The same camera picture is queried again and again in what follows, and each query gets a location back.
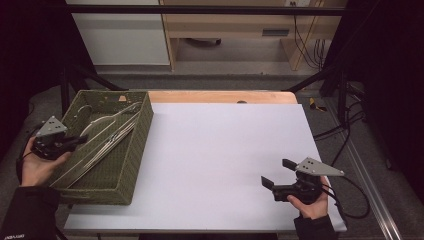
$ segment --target white surface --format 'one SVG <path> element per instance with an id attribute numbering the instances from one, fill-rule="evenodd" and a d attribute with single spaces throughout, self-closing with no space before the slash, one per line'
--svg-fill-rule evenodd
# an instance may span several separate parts
<path id="1" fill-rule="evenodd" d="M 66 0 L 68 4 L 158 5 L 157 0 Z M 94 65 L 169 65 L 160 14 L 73 14 Z"/>
<path id="2" fill-rule="evenodd" d="M 282 158 L 319 154 L 301 105 L 153 104 L 133 202 L 74 206 L 68 230 L 175 232 L 294 229 L 298 211 L 275 202 L 261 176 L 295 182 Z M 345 225 L 330 200 L 336 231 Z"/>

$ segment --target aluminum rail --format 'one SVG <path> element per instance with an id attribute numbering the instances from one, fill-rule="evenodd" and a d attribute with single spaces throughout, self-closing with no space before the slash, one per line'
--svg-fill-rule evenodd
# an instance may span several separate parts
<path id="1" fill-rule="evenodd" d="M 337 119 L 334 101 L 326 100 L 326 103 L 326 105 L 329 107 L 328 109 L 331 116 L 333 117 L 334 123 L 337 125 L 339 122 Z M 346 134 L 341 133 L 341 135 L 343 140 L 346 140 Z M 367 194 L 370 200 L 371 208 L 384 236 L 387 240 L 401 240 L 402 236 L 400 235 L 396 223 L 394 222 L 389 210 L 386 207 L 386 204 L 380 196 L 380 193 L 375 186 L 370 174 L 368 173 L 367 168 L 365 167 L 358 151 L 356 150 L 355 145 L 350 139 L 348 139 L 347 150 L 351 156 L 349 159 L 351 160 L 355 173 L 358 176 L 358 180 L 361 183 L 365 194 Z"/>

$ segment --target white table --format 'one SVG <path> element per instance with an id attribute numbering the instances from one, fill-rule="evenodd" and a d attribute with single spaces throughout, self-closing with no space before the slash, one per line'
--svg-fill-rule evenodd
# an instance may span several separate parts
<path id="1" fill-rule="evenodd" d="M 298 104 L 153 103 L 129 206 L 75 205 L 66 230 L 282 232 L 299 213 L 261 185 L 295 182 L 282 158 L 320 159 Z M 346 227 L 330 198 L 336 231 Z"/>

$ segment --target sleeve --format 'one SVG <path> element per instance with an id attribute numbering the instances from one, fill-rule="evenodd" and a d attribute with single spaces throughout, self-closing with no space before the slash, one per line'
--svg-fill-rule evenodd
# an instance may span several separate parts
<path id="1" fill-rule="evenodd" d="M 299 240 L 337 240 L 337 234 L 327 215 L 318 219 L 303 218 L 294 219 Z"/>
<path id="2" fill-rule="evenodd" d="M 46 187 L 19 187 L 0 230 L 0 239 L 55 239 L 59 192 Z"/>

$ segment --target silver bracket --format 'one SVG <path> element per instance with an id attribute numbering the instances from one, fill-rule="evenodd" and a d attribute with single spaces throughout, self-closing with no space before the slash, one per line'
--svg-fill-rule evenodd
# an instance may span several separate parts
<path id="1" fill-rule="evenodd" d="M 52 134 L 65 132 L 68 128 L 63 125 L 55 116 L 49 118 L 37 132 L 36 137 L 45 137 Z"/>
<path id="2" fill-rule="evenodd" d="M 341 170 L 328 166 L 313 158 L 307 157 L 296 167 L 296 171 L 303 172 L 312 176 L 344 176 Z"/>

